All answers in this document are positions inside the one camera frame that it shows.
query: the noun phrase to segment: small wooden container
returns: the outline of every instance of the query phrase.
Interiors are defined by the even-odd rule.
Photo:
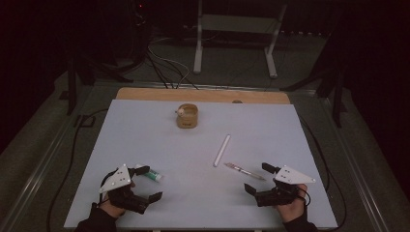
[[[191,103],[185,103],[179,106],[176,111],[177,126],[181,129],[192,129],[198,125],[198,107]]]

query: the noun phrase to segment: metal stand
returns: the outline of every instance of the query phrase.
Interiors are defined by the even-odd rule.
[[[132,80],[126,79],[120,74],[115,71],[110,70],[103,64],[95,61],[93,58],[89,57],[88,55],[82,53],[78,50],[69,50],[67,55],[67,70],[68,70],[68,79],[69,79],[69,109],[68,115],[71,115],[75,106],[76,106],[76,74],[78,73],[81,81],[85,85],[92,85],[94,84],[94,77],[90,70],[90,67],[93,67],[105,74],[109,77],[123,83],[131,83]]]
[[[277,69],[275,67],[272,53],[278,38],[281,22],[286,12],[286,4],[283,4],[277,18],[264,17],[245,17],[232,15],[215,15],[202,13],[202,0],[198,2],[198,27],[196,38],[195,61],[193,64],[193,73],[201,73],[202,66],[202,31],[232,31],[232,32],[250,32],[261,34],[272,34],[272,40],[269,46],[265,47],[264,53],[268,65],[269,77],[277,78]]]

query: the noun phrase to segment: white stand leg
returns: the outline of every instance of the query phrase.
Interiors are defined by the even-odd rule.
[[[193,73],[200,74],[202,66],[202,0],[198,1],[198,29],[196,37],[195,61],[193,63]]]
[[[274,32],[272,33],[272,40],[269,47],[265,47],[265,57],[266,57],[266,64],[268,65],[269,70],[269,77],[271,78],[278,78],[277,68],[275,67],[274,57],[272,53],[274,52],[275,43],[277,42],[280,26],[283,20],[284,13],[286,12],[286,5],[283,5],[280,9],[280,13],[278,16],[278,25]]]

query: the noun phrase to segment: black cable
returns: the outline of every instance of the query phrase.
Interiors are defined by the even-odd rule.
[[[337,231],[339,228],[341,228],[341,227],[344,225],[344,223],[346,222],[346,219],[347,219],[347,205],[346,205],[346,200],[345,200],[345,198],[344,198],[343,192],[341,191],[340,185],[338,184],[338,182],[337,182],[335,176],[332,174],[331,170],[330,170],[329,167],[328,167],[328,163],[326,162],[326,159],[325,159],[325,157],[324,157],[324,155],[323,155],[322,148],[320,147],[320,144],[319,144],[319,142],[318,142],[316,136],[314,136],[313,131],[310,129],[310,127],[308,126],[308,123],[305,121],[305,119],[304,119],[301,115],[299,115],[299,114],[298,114],[298,116],[299,116],[299,118],[300,118],[300,120],[301,120],[302,125],[303,125],[305,128],[307,128],[308,132],[309,132],[310,135],[312,136],[312,138],[313,138],[313,140],[314,140],[314,143],[315,143],[315,145],[316,145],[316,147],[317,147],[317,150],[319,151],[320,157],[321,157],[321,159],[323,160],[323,163],[324,163],[324,165],[325,165],[326,174],[327,174],[327,178],[328,178],[328,180],[327,180],[327,186],[326,186],[325,190],[328,191],[329,186],[330,186],[330,179],[332,178],[332,180],[334,181],[334,183],[335,183],[335,185],[336,185],[336,187],[337,187],[338,192],[340,193],[341,201],[342,201],[342,203],[343,203],[343,208],[344,208],[343,220],[341,221],[341,223],[340,223],[340,225],[339,225],[338,227],[336,227],[336,228],[334,228],[334,229],[330,229],[330,230],[324,230],[324,231]]]
[[[325,190],[328,191],[329,186],[330,186],[330,179],[331,179],[331,178],[330,178],[330,172],[331,172],[331,171],[330,171],[330,169],[329,169],[328,163],[327,163],[327,161],[326,161],[326,159],[325,159],[325,156],[323,155],[323,151],[322,151],[322,148],[321,148],[321,146],[320,146],[320,144],[319,144],[319,141],[317,140],[316,136],[314,136],[313,131],[312,131],[312,130],[310,129],[310,127],[308,126],[308,123],[305,121],[305,119],[304,119],[301,115],[298,114],[298,116],[299,116],[299,118],[300,118],[300,120],[301,120],[302,125],[305,126],[305,128],[308,130],[308,132],[310,133],[311,137],[313,138],[314,144],[316,145],[316,148],[317,148],[317,150],[318,150],[318,152],[319,152],[320,158],[323,160],[323,164],[325,165],[325,169],[326,169],[326,186],[325,186]]]
[[[149,53],[153,54],[154,57],[159,58],[160,60],[163,60],[163,61],[166,62],[168,65],[170,65],[173,69],[170,68],[170,67],[168,67],[168,66],[166,66],[166,65],[164,65],[164,64],[161,64],[160,62],[157,62],[157,61],[153,60],[151,57],[149,57],[149,59],[151,59],[151,60],[150,60],[151,62],[154,62],[155,64],[161,65],[161,66],[163,66],[163,67],[165,67],[165,68],[167,68],[167,69],[169,69],[169,70],[172,70],[172,71],[176,72],[177,74],[179,74],[179,75],[181,76],[180,81],[178,82],[178,84],[177,84],[177,86],[175,87],[175,89],[178,89],[179,86],[181,85],[181,83],[182,83],[184,80],[186,80],[186,81],[187,81],[190,85],[192,85],[195,89],[199,90],[198,87],[196,87],[196,86],[187,78],[187,75],[188,75],[188,74],[183,75],[183,74],[181,73],[181,71],[180,71],[174,64],[172,64],[172,62],[170,62],[170,61],[167,60],[167,59],[164,59],[164,58],[160,57],[158,54],[154,53],[154,52],[153,52],[152,50],[150,50],[150,49],[149,49]],[[161,74],[161,77],[164,78],[164,79],[167,79],[167,80],[171,83],[171,85],[172,85],[172,81],[171,81],[169,78],[167,78],[166,76],[164,76],[163,73],[161,72],[161,70],[159,70],[154,64],[153,64],[152,67],[154,68],[154,70],[157,69],[156,71],[158,71],[158,73]]]
[[[148,55],[147,56],[148,60],[151,62],[152,67],[154,68],[155,73],[157,74],[157,76],[160,78],[161,82],[163,83],[163,85],[165,86],[166,89],[168,89],[168,85],[166,84],[165,80],[163,79],[163,77],[161,76],[160,72],[158,71],[157,67],[155,66],[155,63],[153,61],[153,59]]]
[[[50,206],[48,207],[47,219],[46,219],[46,230],[47,230],[47,232],[50,232],[50,231],[51,231],[51,229],[50,229],[50,220],[51,220],[52,208],[54,207],[55,201],[57,200],[57,197],[58,197],[58,195],[60,194],[60,191],[61,191],[61,189],[63,188],[64,184],[66,183],[67,178],[69,177],[69,174],[70,174],[70,172],[71,172],[71,170],[72,170],[72,167],[73,167],[73,159],[74,159],[75,145],[76,145],[76,139],[77,139],[77,137],[78,137],[79,130],[80,130],[81,128],[83,128],[84,123],[85,123],[88,119],[94,118],[94,116],[95,116],[96,114],[101,113],[101,112],[104,112],[104,111],[107,111],[107,110],[108,110],[108,109],[101,109],[101,110],[98,110],[98,111],[92,113],[91,115],[83,116],[84,118],[82,118],[82,120],[80,121],[78,127],[77,127],[76,130],[75,130],[75,135],[74,135],[74,138],[73,138],[73,146],[72,146],[72,152],[71,152],[71,158],[70,158],[69,167],[67,168],[66,174],[65,174],[65,176],[64,176],[64,178],[63,178],[63,181],[61,182],[59,188],[57,189],[56,193],[54,194],[54,197],[53,197],[52,200],[51,200]]]
[[[112,172],[106,174],[106,176],[102,179],[102,184],[100,185],[100,187],[102,187],[103,184],[105,184],[106,180],[107,180],[110,176],[114,175],[114,173],[115,173],[117,170],[118,170],[118,168],[117,168],[115,171],[112,171]],[[103,202],[105,202],[105,201],[103,201],[103,194],[100,193],[100,202],[99,202],[98,205],[100,206]]]
[[[306,195],[307,195],[307,198],[308,198],[308,202],[307,203],[305,203],[306,204],[306,206],[308,206],[309,204],[310,204],[310,195],[308,194],[308,192],[307,191],[305,191],[304,189],[301,189],[301,188],[298,188],[298,190],[300,190],[300,191],[302,191],[302,192],[304,192]]]
[[[107,202],[108,200],[109,200],[109,199],[101,200],[101,201],[99,202],[99,204],[97,204],[97,206],[100,207],[103,203]]]

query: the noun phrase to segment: white tabletop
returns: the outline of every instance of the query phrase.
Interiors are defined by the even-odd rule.
[[[275,186],[261,163],[288,165],[316,179],[308,184],[308,220],[337,227],[335,216],[291,104],[191,102],[198,106],[198,126],[179,129],[175,110],[189,101],[114,100],[68,214],[65,227],[88,218],[98,201],[103,177],[124,163],[150,165],[160,183],[134,177],[135,194],[162,191],[162,199],[144,215],[127,212],[117,220],[124,229],[273,229],[282,227],[271,207],[257,207],[244,183],[258,191]],[[220,164],[213,163],[231,134]],[[262,175],[262,182],[223,165],[233,162]]]

